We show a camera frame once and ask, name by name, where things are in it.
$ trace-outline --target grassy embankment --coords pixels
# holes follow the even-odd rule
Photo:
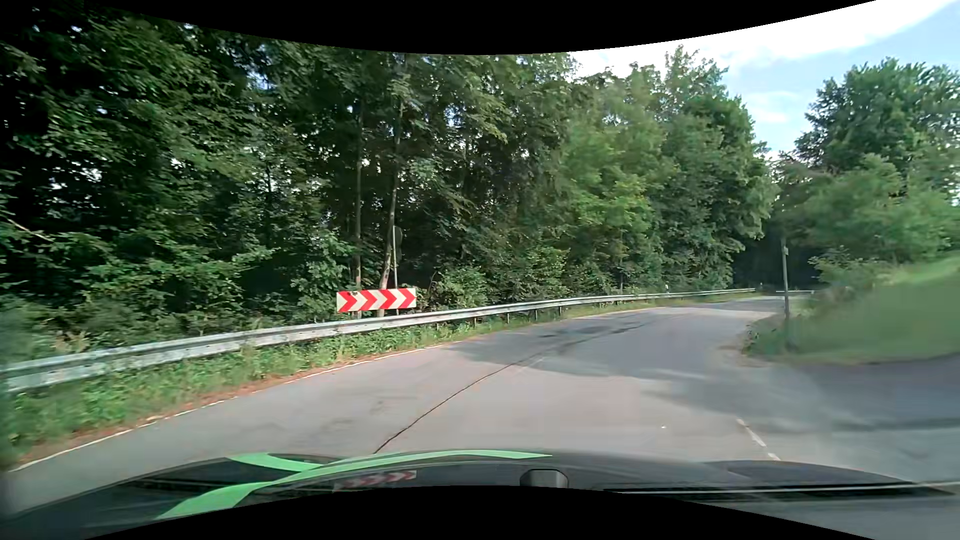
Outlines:
[[[802,311],[792,320],[793,352],[785,351],[781,324],[781,316],[757,322],[746,352],[834,364],[960,354],[960,255],[898,267],[850,302]]]
[[[537,322],[645,307],[723,302],[749,296],[753,295],[571,307],[565,308],[562,316],[556,309],[545,309],[540,312]],[[153,416],[165,416],[210,403],[222,399],[225,394],[243,392],[252,386],[269,385],[365,357],[427,347],[493,331],[517,329],[532,323],[517,313],[511,315],[509,324],[500,317],[489,317],[476,324],[461,322],[372,331],[300,345],[250,349],[58,384],[12,397],[8,440],[14,453],[22,457],[31,450],[37,450],[38,446],[56,447],[64,441],[90,436],[105,429],[135,426],[149,421]]]

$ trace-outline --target road sign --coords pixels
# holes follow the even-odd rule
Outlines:
[[[342,290],[337,293],[337,311],[370,311],[373,309],[406,309],[417,307],[417,288]]]

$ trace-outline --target guardrail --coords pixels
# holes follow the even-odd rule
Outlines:
[[[589,304],[606,304],[610,302],[653,300],[657,298],[687,298],[754,291],[755,289],[747,288],[697,292],[589,296],[561,300],[521,302],[501,306],[469,307],[466,309],[451,309],[447,311],[426,311],[391,317],[369,317],[365,319],[333,321],[253,331],[236,331],[16,362],[0,369],[0,374],[6,379],[8,392],[19,392],[31,388],[51,386],[60,382],[89,379],[115,371],[139,369],[169,362],[177,362],[188,358],[231,353],[239,351],[244,347],[257,348],[284,343],[298,343],[321,337],[461,321],[520,311],[536,311],[550,307],[562,308]]]

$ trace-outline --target blue sky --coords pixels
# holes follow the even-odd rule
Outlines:
[[[960,0],[875,0],[725,34],[573,56],[579,74],[609,66],[624,75],[631,61],[662,66],[679,43],[728,67],[727,87],[743,96],[757,136],[773,153],[790,150],[808,129],[804,112],[824,80],[841,79],[855,64],[894,57],[960,69]]]

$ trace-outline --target black car hood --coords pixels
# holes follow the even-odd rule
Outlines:
[[[697,502],[947,494],[900,479],[787,461],[707,463],[599,453],[455,450],[341,458],[244,454],[157,471],[9,516],[4,538],[91,538],[164,519],[358,489],[535,485]]]

